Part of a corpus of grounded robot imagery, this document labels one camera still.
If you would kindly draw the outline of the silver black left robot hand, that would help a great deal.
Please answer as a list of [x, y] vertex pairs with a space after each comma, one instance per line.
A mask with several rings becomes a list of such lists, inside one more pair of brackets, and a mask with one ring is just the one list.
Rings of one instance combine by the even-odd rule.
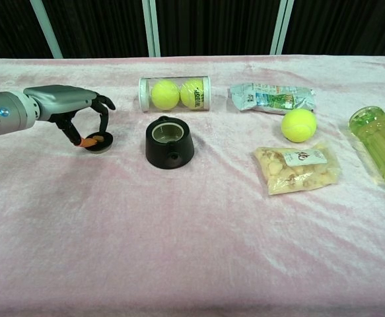
[[[106, 131], [109, 111], [115, 110], [114, 103], [92, 90], [67, 85], [29, 87], [23, 93], [33, 98], [39, 106], [40, 121], [54, 123], [70, 142], [90, 152], [98, 153], [109, 149], [113, 143], [112, 134]], [[85, 108], [92, 108], [100, 114], [99, 130], [88, 137], [81, 137], [72, 119]]]

